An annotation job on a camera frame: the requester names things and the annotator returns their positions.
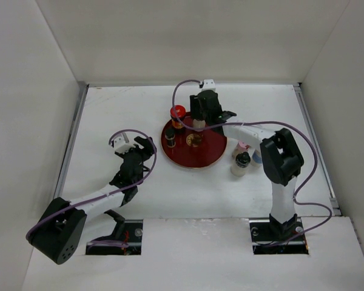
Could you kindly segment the grey lid white shaker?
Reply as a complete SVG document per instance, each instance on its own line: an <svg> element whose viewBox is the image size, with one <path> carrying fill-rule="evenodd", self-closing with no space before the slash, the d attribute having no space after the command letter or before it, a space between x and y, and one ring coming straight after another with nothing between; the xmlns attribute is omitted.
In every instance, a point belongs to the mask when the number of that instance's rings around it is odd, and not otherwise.
<svg viewBox="0 0 364 291"><path fill-rule="evenodd" d="M193 119L192 127L193 127L194 131L202 132L204 130L204 128L206 127L206 121L205 120L199 120L199 119Z"/></svg>

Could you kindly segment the red lid sauce jar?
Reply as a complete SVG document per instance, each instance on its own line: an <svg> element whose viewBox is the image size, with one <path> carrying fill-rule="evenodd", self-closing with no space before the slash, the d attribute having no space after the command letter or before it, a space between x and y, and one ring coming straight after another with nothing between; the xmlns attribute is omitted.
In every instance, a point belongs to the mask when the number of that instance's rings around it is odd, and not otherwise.
<svg viewBox="0 0 364 291"><path fill-rule="evenodd" d="M186 109L182 105L175 105L170 109L170 118L172 122L172 128L177 132L181 133L184 131L184 125L182 122L186 117Z"/></svg>

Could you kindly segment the small dark spice bottle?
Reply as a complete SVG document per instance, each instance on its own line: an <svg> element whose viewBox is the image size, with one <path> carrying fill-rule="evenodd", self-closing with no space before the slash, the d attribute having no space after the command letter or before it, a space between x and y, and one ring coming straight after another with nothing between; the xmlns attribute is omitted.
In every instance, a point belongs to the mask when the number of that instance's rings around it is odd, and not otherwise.
<svg viewBox="0 0 364 291"><path fill-rule="evenodd" d="M165 130L164 137L166 139L166 145L168 148L175 147L175 130L173 127L169 127Z"/></svg>

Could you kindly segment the black cap white bottle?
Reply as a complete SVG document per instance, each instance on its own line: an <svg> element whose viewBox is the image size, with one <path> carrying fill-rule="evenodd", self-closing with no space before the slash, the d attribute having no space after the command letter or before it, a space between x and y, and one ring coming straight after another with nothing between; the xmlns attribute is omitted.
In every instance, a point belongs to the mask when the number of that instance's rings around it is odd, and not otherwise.
<svg viewBox="0 0 364 291"><path fill-rule="evenodd" d="M231 165L231 173L237 177L244 176L250 163L251 157L248 152L239 153L235 156L235 159Z"/></svg>

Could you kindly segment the silver lid blue label bottle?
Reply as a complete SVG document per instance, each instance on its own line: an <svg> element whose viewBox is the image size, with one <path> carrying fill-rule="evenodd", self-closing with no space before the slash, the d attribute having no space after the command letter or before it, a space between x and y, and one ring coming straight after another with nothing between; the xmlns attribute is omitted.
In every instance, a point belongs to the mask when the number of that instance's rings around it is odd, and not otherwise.
<svg viewBox="0 0 364 291"><path fill-rule="evenodd" d="M261 167L262 165L261 153L257 149L255 149L252 154L251 165L254 167Z"/></svg>

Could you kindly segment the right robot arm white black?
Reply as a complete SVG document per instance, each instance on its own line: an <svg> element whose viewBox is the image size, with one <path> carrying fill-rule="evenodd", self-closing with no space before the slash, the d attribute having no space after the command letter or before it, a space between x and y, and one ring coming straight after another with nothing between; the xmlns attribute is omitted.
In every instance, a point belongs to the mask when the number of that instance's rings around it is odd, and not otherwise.
<svg viewBox="0 0 364 291"><path fill-rule="evenodd" d="M224 111L213 90L203 90L190 96L192 119L203 120L211 130L241 141L260 154L261 164L272 183L272 209L269 233L275 239L285 239L294 229L297 214L293 196L304 159L288 129L272 131L257 125L246 125L234 112Z"/></svg>

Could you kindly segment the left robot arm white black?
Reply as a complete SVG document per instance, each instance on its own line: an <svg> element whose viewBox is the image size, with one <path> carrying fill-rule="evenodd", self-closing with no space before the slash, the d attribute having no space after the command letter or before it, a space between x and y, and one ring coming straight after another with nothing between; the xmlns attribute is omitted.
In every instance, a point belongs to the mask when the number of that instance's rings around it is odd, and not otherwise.
<svg viewBox="0 0 364 291"><path fill-rule="evenodd" d="M125 134L119 134L109 142L115 154L123 162L112 180L103 188L74 200L61 197L53 199L39 221L26 234L28 243L60 265L68 261L81 241L86 223L101 214L114 220L103 227L105 238L90 243L90 248L128 248L119 241L124 235L124 218L115 212L125 206L138 192L138 186L152 172L145 162L157 158L157 148L151 137L137 136L130 143Z"/></svg>

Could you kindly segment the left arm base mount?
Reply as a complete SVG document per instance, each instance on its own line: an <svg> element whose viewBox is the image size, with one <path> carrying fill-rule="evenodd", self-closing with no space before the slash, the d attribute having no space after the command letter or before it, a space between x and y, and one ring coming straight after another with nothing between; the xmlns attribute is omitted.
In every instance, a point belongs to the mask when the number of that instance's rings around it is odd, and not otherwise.
<svg viewBox="0 0 364 291"><path fill-rule="evenodd" d="M143 225L142 219L126 220L114 210L104 212L110 216L115 227L112 233L106 236L100 236L89 241L86 244L86 255L141 255L142 240L143 240Z"/></svg>

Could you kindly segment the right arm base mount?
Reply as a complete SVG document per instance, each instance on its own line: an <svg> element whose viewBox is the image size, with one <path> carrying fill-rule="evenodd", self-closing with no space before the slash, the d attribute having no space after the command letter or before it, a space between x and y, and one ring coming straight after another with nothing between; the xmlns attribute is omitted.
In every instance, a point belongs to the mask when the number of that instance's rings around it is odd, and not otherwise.
<svg viewBox="0 0 364 291"><path fill-rule="evenodd" d="M270 228L268 219L253 219L249 221L252 251L254 255L308 255L308 244L304 234L290 240L302 233L303 223L299 218L295 226L284 235L275 233Z"/></svg>

